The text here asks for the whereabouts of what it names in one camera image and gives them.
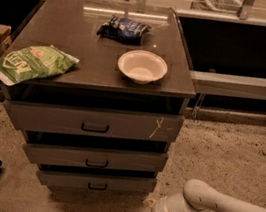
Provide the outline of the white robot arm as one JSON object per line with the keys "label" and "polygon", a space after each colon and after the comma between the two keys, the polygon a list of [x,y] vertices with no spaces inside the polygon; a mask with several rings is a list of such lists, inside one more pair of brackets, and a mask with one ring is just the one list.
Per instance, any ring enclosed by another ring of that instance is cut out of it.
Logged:
{"label": "white robot arm", "polygon": [[266,208],[220,193],[197,179],[187,181],[181,193],[148,198],[144,203],[151,212],[266,212]]}

